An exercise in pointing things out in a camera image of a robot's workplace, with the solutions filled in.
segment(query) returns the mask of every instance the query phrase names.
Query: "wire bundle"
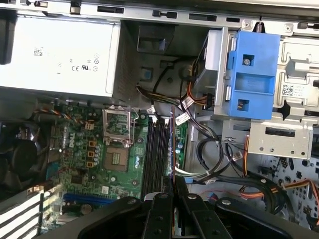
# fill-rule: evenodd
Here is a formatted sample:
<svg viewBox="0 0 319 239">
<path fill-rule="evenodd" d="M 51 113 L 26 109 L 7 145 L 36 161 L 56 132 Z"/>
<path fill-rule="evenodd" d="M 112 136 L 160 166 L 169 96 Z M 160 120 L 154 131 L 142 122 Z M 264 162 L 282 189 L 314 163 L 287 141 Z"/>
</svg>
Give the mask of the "wire bundle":
<svg viewBox="0 0 319 239">
<path fill-rule="evenodd" d="M 80 119 L 77 119 L 77 118 L 73 117 L 72 115 L 69 115 L 69 114 L 66 114 L 66 113 L 63 113 L 63 112 L 60 112 L 60 111 L 57 111 L 57 110 L 53 110 L 53 109 L 45 109 L 45 108 L 37 109 L 37 110 L 34 111 L 34 113 L 54 114 L 54 115 L 63 117 L 66 120 L 71 120 L 71 121 L 73 121 L 75 123 L 78 123 L 78 124 L 86 124 L 86 123 L 92 122 L 92 120 L 83 121 L 83 120 L 80 120 Z"/>
</svg>

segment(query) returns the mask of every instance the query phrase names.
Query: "blue pci slot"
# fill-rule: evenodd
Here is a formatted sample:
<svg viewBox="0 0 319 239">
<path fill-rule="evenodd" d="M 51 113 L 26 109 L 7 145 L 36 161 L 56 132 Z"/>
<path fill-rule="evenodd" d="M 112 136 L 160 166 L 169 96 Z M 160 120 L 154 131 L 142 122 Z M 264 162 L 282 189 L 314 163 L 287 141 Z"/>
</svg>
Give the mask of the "blue pci slot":
<svg viewBox="0 0 319 239">
<path fill-rule="evenodd" d="M 66 193 L 63 195 L 63 200 L 65 201 L 76 201 L 77 203 L 93 204 L 93 205 L 107 205 L 114 202 L 113 199 L 98 198 L 92 196 L 76 195 L 71 193 Z"/>
</svg>

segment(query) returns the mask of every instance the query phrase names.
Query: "metal bracket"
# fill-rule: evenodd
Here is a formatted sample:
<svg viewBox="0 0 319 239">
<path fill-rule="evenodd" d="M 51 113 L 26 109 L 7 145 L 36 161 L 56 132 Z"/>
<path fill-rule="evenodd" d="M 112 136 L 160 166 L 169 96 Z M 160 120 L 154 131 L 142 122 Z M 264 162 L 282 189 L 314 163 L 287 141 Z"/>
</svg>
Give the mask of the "metal bracket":
<svg viewBox="0 0 319 239">
<path fill-rule="evenodd" d="M 249 131 L 250 122 L 225 120 L 223 123 L 222 142 L 244 144 Z"/>
<path fill-rule="evenodd" d="M 311 156 L 314 124 L 318 124 L 315 117 L 283 120 L 280 113 L 273 113 L 271 120 L 252 120 L 248 152 L 307 160 Z"/>
<path fill-rule="evenodd" d="M 134 108 L 132 108 L 136 114 L 136 117 L 133 119 L 133 127 L 131 134 L 131 108 L 127 107 L 125 109 L 122 106 L 110 106 L 108 109 L 102 110 L 103 115 L 103 141 L 105 145 L 110 145 L 111 142 L 120 142 L 123 144 L 125 148 L 129 148 L 133 144 L 134 139 L 134 129 L 135 129 L 135 121 L 139 118 L 138 113 Z M 114 134 L 109 130 L 109 114 L 115 115 L 125 115 L 126 116 L 126 129 L 127 133 L 125 135 Z"/>
</svg>

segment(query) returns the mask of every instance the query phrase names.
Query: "chip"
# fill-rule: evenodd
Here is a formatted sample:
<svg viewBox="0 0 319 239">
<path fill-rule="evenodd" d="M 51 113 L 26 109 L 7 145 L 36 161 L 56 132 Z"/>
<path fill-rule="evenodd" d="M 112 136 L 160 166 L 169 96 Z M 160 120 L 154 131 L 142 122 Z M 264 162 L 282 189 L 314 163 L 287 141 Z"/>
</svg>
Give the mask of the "chip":
<svg viewBox="0 0 319 239">
<path fill-rule="evenodd" d="M 71 176 L 71 183 L 73 184 L 82 184 L 83 178 L 78 175 Z"/>
</svg>

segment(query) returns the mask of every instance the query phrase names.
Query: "dell logo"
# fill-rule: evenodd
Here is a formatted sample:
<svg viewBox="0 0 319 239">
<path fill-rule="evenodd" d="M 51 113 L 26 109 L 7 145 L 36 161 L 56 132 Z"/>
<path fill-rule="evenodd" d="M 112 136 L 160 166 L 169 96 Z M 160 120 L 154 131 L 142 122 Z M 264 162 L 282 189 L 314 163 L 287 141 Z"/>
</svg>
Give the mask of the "dell logo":
<svg viewBox="0 0 319 239">
<path fill-rule="evenodd" d="M 70 148 L 74 148 L 74 138 L 75 138 L 75 133 L 71 133 L 70 134 L 70 144 L 69 144 Z"/>
</svg>

